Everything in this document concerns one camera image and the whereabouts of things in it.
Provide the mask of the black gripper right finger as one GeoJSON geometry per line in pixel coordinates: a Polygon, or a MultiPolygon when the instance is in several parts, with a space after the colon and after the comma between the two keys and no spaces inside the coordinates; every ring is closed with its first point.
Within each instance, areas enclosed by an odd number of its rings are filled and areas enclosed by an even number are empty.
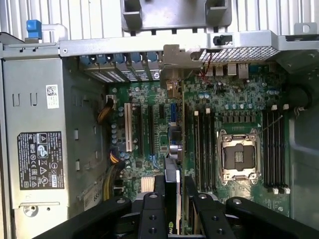
{"type": "Polygon", "coordinates": [[[207,239],[317,239],[319,232],[260,204],[232,197],[223,205],[185,178],[192,228],[207,239]]]}

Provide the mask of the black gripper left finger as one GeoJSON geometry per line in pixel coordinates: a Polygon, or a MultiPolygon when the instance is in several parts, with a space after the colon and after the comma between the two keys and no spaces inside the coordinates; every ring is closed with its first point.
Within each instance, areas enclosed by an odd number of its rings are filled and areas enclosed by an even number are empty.
{"type": "Polygon", "coordinates": [[[134,201],[116,196],[38,235],[39,239],[167,238],[164,176],[134,201]]]}

